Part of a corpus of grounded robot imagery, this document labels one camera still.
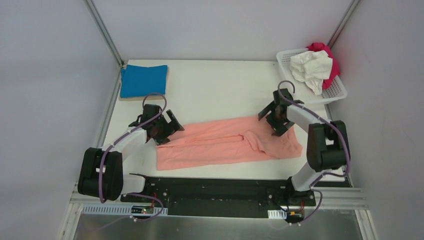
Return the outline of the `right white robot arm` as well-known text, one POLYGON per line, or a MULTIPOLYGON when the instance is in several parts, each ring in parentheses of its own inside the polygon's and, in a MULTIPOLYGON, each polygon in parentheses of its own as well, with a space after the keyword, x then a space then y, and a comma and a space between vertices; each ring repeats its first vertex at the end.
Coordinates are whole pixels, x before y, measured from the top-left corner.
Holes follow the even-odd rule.
POLYGON ((307 134, 306 163, 287 180, 285 201, 299 201, 312 192, 312 187, 333 170, 350 164, 346 125, 343 121, 327 121, 294 100, 288 89, 273 92, 273 101, 258 114, 266 119, 272 135, 281 137, 298 125, 307 134))

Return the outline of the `salmon pink t shirt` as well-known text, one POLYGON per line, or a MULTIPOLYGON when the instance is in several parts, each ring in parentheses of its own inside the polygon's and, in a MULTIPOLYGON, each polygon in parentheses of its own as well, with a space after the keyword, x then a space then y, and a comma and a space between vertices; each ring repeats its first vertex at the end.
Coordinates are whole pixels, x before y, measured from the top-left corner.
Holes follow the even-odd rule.
POLYGON ((156 148, 160 171, 291 159, 303 151, 293 127, 276 136, 265 120, 255 116, 188 124, 169 140, 156 148))

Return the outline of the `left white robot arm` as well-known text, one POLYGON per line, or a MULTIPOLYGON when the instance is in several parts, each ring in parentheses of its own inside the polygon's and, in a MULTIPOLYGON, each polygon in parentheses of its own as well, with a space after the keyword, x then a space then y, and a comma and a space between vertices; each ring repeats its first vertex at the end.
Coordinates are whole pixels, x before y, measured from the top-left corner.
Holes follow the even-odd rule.
POLYGON ((146 177, 139 173, 124 173, 124 161, 141 146, 154 141, 156 145, 170 142, 169 137, 184 131, 173 112, 159 105, 146 104, 142 113, 125 132, 100 148, 89 147, 82 160, 77 191, 81 195, 117 200, 122 195, 141 193, 146 177))

